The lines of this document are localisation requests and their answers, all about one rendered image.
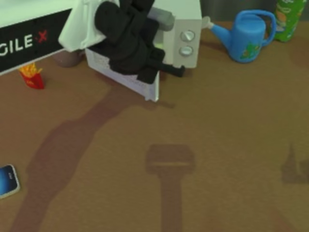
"wooden table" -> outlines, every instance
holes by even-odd
[[[247,65],[205,31],[198,67],[165,75],[157,104],[85,61],[39,62],[42,91],[1,76],[0,162],[21,191],[0,201],[0,232],[308,232],[308,28]]]

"smartphone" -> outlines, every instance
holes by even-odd
[[[8,164],[0,168],[0,199],[17,193],[20,189],[15,168]]]

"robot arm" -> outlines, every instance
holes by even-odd
[[[182,76],[163,64],[165,52],[155,48],[159,29],[171,30],[170,12],[154,0],[9,0],[0,5],[0,75],[61,50],[89,48],[110,59],[121,74],[137,74],[152,84],[159,70]]]

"watering can handle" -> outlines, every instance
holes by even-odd
[[[269,11],[263,11],[263,10],[242,11],[236,16],[236,23],[238,23],[244,15],[249,15],[249,14],[265,15],[271,18],[271,33],[269,34],[267,39],[263,40],[262,47],[269,45],[275,38],[276,27],[277,27],[275,15]]]

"watering can spout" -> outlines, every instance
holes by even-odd
[[[210,29],[223,43],[226,49],[229,49],[231,46],[232,36],[231,32],[228,29],[215,25],[211,22],[210,17],[206,16],[203,18],[203,28]]]

